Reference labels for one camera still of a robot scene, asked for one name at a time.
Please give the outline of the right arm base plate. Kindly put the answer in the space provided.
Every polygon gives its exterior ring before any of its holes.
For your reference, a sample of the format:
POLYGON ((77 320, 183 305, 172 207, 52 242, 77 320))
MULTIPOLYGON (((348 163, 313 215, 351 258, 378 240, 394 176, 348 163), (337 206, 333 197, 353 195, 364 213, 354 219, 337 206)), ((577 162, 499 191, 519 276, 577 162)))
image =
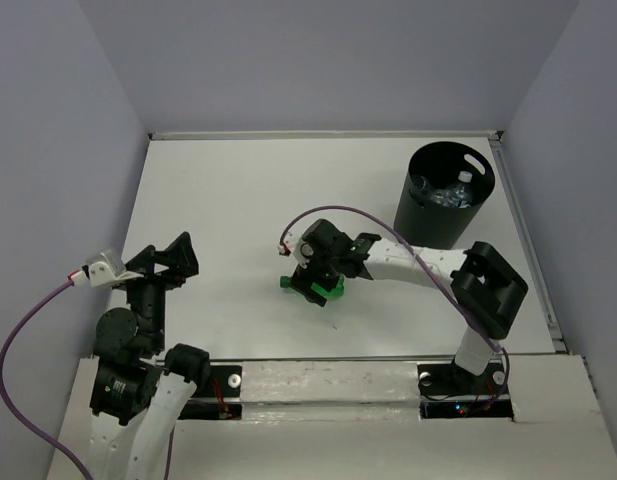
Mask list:
POLYGON ((506 380, 507 368, 497 361, 491 362, 479 376, 450 363, 419 365, 420 417, 422 420, 513 420, 506 380))

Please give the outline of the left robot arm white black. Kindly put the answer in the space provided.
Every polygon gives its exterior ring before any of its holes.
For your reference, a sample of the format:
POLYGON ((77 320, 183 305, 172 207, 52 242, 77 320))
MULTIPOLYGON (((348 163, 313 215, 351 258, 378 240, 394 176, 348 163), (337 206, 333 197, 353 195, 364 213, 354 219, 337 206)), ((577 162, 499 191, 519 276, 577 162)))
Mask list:
POLYGON ((87 469, 94 479, 147 479, 211 373, 208 352, 165 346, 166 294, 199 272, 192 240, 183 232, 165 249, 149 245, 129 261, 109 249, 84 271, 91 287, 126 294, 125 306, 107 310, 96 325, 87 469))

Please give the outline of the green plastic bottle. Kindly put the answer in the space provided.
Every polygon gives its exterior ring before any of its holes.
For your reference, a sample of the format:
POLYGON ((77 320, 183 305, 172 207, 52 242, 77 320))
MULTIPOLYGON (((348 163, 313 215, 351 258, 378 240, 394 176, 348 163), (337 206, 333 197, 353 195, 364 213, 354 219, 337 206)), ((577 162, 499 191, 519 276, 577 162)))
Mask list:
MULTIPOLYGON (((279 277, 279 287, 282 290, 298 293, 298 290, 291 286, 291 278, 286 275, 282 275, 279 277)), ((325 289, 318 283, 312 283, 311 289, 326 299, 338 298, 343 296, 345 293, 344 278, 339 277, 337 283, 333 286, 331 290, 325 289)))

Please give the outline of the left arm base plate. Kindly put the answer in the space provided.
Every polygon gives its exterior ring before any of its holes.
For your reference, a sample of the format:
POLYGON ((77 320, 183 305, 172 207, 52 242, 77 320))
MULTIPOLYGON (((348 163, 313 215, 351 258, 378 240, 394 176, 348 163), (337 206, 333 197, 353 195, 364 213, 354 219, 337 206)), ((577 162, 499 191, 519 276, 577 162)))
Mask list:
POLYGON ((180 420, 225 421, 242 417, 243 369, 238 364, 211 365, 207 383, 198 388, 179 415, 180 420))

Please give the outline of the clear bottle black cap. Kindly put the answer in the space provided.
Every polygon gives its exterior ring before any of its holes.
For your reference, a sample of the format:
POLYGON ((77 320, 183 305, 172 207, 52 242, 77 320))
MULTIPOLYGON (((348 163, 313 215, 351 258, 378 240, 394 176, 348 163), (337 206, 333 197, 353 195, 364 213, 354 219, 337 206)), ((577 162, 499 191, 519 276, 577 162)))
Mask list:
POLYGON ((429 199, 434 187, 430 181, 422 175, 414 175, 411 177, 412 195, 420 199, 429 199))

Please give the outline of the clear bottle green white label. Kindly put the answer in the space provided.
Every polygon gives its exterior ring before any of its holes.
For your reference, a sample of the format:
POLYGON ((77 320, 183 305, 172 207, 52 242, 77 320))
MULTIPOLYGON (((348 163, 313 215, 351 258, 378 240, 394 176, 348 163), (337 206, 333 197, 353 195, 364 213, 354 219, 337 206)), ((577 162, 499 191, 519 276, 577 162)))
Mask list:
POLYGON ((471 172, 461 171, 453 184, 444 189, 433 190, 429 199, 433 203, 447 208, 470 208, 474 198, 472 179, 471 172))

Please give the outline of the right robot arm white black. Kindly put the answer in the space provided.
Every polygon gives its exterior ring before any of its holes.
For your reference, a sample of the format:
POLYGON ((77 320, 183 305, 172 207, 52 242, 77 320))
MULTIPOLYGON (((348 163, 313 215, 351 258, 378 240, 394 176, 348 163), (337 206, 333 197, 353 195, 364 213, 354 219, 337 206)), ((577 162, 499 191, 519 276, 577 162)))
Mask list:
POLYGON ((490 244, 438 250, 373 233, 352 238, 326 219, 296 236, 285 231, 279 252, 297 262, 288 287, 323 307, 340 280, 396 281, 435 288, 458 310, 466 331, 448 368, 450 384, 470 392, 485 378, 528 293, 527 282, 490 244))

